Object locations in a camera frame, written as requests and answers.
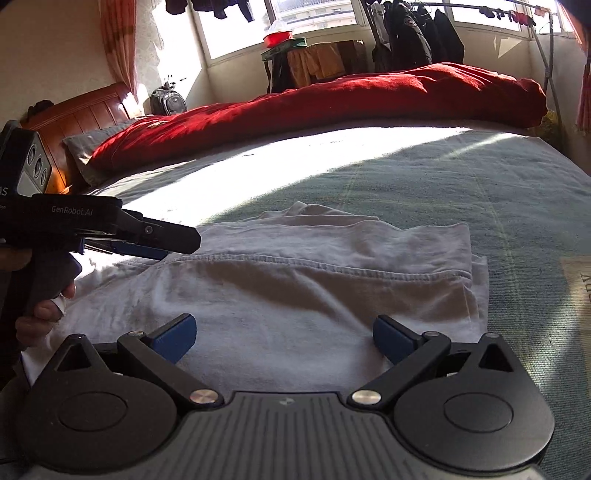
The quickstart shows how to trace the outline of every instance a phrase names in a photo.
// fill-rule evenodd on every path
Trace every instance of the clothes drying rack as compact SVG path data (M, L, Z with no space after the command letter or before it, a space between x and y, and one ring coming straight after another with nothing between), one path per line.
M526 2L521 2L519 0L507 0L507 1L510 1L514 4L523 5L525 7L530 7L532 9L541 8L538 5L531 5ZM448 4L448 3L441 3L441 2L434 3L434 2L421 2L420 0L415 0L410 3L411 3L411 6L425 5L427 7L471 8L471 9L475 9L475 10L488 9L494 13L500 12L501 14L504 14L507 16L510 15L509 11L507 11L507 10L503 10L500 8L487 7L486 5ZM369 27L371 28L372 33L374 35L374 39L377 44L381 44L381 41L380 41L379 35L378 35L378 30L375 25L374 17L371 14L371 11L369 10L368 4L365 2L365 0L361 0L361 4L363 6L363 10L365 11L365 16L368 19ZM527 27L528 27L533 39L535 40L536 45L538 45L538 50L540 51L540 56L542 58L542 62L544 63L545 72L544 72L543 90L544 90L544 93L547 94L548 86L550 85L550 90L552 91L552 97L554 98L554 105L556 107L556 115L558 117L558 128L560 130L560 135L562 136L562 131L563 131L562 115L560 113L560 105L558 104L558 97L556 95L556 87L554 86L554 80L553 80L553 73L554 73L554 15L556 15L556 14L549 12L548 15L550 17L550 22L549 22L550 48L549 48L549 52L548 52L548 57L546 57L546 54L545 54L544 49L542 47L542 43L540 42L540 38L539 38L537 32L535 31L534 25L532 23L530 23L529 25L527 25Z

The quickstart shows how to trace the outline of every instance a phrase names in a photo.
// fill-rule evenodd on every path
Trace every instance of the hanging sock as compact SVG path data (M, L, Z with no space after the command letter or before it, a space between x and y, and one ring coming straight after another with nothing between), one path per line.
M532 25L535 26L534 19L530 16L521 12L516 12L515 10L511 10L509 13L513 15L513 20L515 20L515 22L519 25L525 25L526 27L530 27Z
M552 15L552 10L550 8L541 7L538 5L537 7L535 7L534 14L538 15L538 17L545 17L546 14Z
M492 8L482 7L479 12L488 18L495 18L495 13L492 11Z

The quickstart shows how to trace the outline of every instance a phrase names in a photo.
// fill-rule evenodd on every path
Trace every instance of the camera lens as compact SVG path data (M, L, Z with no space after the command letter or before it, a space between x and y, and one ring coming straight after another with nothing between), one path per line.
M39 157L37 159L37 163L35 163L35 178L37 178L39 176L39 174L41 173L42 167L43 167L43 160L41 159L41 157Z
M35 158L35 153L37 153L37 147L35 144L31 145L29 149L29 155L27 156L27 163L31 165L33 163L33 159Z

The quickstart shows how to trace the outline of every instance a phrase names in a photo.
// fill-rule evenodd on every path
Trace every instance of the red comforter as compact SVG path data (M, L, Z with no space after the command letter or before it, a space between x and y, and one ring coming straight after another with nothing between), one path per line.
M533 80L439 63L148 117L103 143L90 164L123 173L268 134L358 119L472 119L528 128L546 112L546 98Z

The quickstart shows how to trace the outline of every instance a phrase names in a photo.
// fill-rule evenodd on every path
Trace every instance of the sunlight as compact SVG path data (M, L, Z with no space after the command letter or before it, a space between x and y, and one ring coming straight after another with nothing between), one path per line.
M439 157L439 160L451 160L452 158L456 158L460 155L463 155L464 153L468 153L469 151L475 150L477 148L482 148L487 145L492 145L493 143L500 142L501 140L507 140L508 138L515 138L515 137L521 137L521 136L522 135L510 134L510 133L494 134L485 140L467 145L462 148L458 148L457 150L454 150L453 152L450 152L446 155L442 155L441 157Z
M191 91L201 73L202 65L195 38L194 28L187 13L170 15L166 11L164 0L160 0L152 11L154 22L162 39L163 48L154 45L158 54L158 73L162 82L178 82L175 90L183 98Z
M500 59L503 55L506 55L509 51L513 48L518 47L524 40L520 38L499 38L495 37L495 48L497 48L499 55L498 58Z
M229 209L302 180L405 148L453 137L466 130L400 127L401 134L394 149L384 142L372 142L372 135L378 135L376 128L290 138L209 165L125 207L167 222L199 225Z
M138 106L142 109L142 114L145 112L143 111L144 102L150 98L150 94L148 93L148 88L143 83L138 84Z

